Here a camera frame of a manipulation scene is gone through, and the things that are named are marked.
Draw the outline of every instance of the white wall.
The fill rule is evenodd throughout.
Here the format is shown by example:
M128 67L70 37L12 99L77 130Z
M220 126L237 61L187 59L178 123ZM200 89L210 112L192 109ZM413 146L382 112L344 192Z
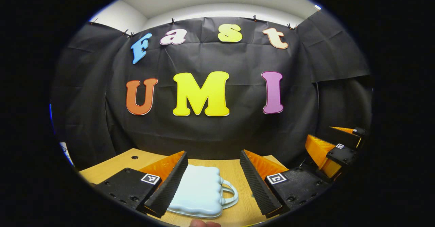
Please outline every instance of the white wall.
M147 18L135 8L122 0L109 4L94 15L90 21L104 24L122 32L141 32Z
M186 20L191 18L213 17L213 16L233 16L252 18L255 17L258 20L270 21L282 25L295 27L295 24L300 24L303 19L285 13L279 10L270 9L266 7L251 5L251 4L202 4L191 7L185 7L182 9L174 10L171 12L163 13L161 15L152 17L146 21L142 30L146 30L151 27L166 24L171 22L171 18L175 21Z

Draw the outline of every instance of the wooden table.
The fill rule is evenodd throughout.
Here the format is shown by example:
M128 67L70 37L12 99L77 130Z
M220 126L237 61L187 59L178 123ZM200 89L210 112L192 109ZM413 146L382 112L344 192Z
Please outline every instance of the wooden table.
M105 162L102 162L93 167L80 171L80 174L89 182L99 184L110 176L114 175L123 168L129 167L139 170L153 162L156 162L166 156L140 151L138 149L131 149L118 156L113 157ZM265 158L282 165L273 156L264 156ZM221 171L221 177L231 182L239 193L239 201L232 207L224 209L219 218L208 220L202 219L205 222L213 221L220 223L222 227L241 227L249 226L252 224L266 221L266 217L261 215L252 192L244 176L243 170L240 166L239 159L234 160L199 160L189 159L191 165L202 165L205 167L217 167ZM232 195L224 192L224 197L229 198ZM161 221L188 227L192 218L187 216L178 215L175 213L166 212L162 216Z

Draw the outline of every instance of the bag handle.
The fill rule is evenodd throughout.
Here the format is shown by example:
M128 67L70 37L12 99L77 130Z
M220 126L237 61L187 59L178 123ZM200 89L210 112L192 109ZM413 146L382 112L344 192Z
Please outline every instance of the bag handle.
M230 193L234 194L233 197L222 198L222 200L225 200L224 202L222 202L222 207L223 207L223 209L225 209L225 208L229 208L229 207L233 206L234 204L236 204L239 201L239 193L237 192L236 188L234 188L234 186L230 182L222 179L222 184L226 184L230 187L230 188L228 188L228 187L222 186L222 191L226 191L226 192L230 192Z

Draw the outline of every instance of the black cloth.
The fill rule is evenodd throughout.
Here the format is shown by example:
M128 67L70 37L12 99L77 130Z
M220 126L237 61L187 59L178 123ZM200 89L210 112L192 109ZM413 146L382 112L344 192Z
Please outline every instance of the black cloth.
M240 42L218 39L218 27L227 23L241 27ZM281 41L289 44L287 49L273 47L262 33L271 27L284 33ZM161 45L160 39L173 29L186 29L186 41ZM146 55L133 65L131 46L148 32L152 37ZM229 74L225 93L230 114L175 116L174 75L190 72L201 87L213 71ZM283 75L281 113L262 112L265 71ZM288 165L305 150L307 135L321 133L324 126L368 128L371 87L362 77L369 74L356 44L323 12L295 31L272 22L213 17L168 23L127 38L87 23L59 60L51 97L53 125L78 170L130 148L164 155L187 151L193 159L237 159L246 149L272 154ZM126 108L125 85L148 78L158 79L152 109L133 115ZM141 85L137 104L143 103L144 92Z

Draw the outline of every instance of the foam letter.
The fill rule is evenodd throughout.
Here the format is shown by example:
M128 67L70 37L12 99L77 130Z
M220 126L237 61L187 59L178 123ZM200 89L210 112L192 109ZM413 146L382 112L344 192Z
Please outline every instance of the foam letter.
M169 31L166 33L167 36L160 39L160 44L162 44L162 45L182 44L186 41L185 36L187 33L188 33L188 31L186 31L184 29L175 29L175 30Z
M217 37L222 42L238 42L242 40L241 28L236 24L222 24L218 28Z
M270 43L277 49L286 49L289 45L288 43L281 42L281 39L279 38L284 37L284 33L277 32L275 28L269 28L263 31L264 34L267 34L269 37Z
M146 54L145 49L148 48L147 39L150 37L151 37L151 33L147 33L139 41L137 41L132 45L131 49L133 50L133 56L135 57L133 59L133 64L136 64L142 57L145 56Z
M263 108L264 114L278 114L283 111L281 105L281 94L279 90L279 81L282 75L279 72L263 72L261 76L266 80L267 100Z
M196 115L199 115L208 99L205 109L207 116L228 116L230 109L225 104L225 82L229 78L227 72L212 72L202 85L198 86L193 75L188 72L174 76L177 82L177 107L174 109L176 116L188 116L187 99Z
M128 111L131 114L144 115L151 110L151 107L153 106L154 85L156 85L157 82L158 80L155 78L149 78L143 82L143 85L146 86L146 90L145 90L145 101L141 106L138 106L136 103L136 92L138 86L140 85L140 81L137 80L129 81L126 84L127 86L126 105Z

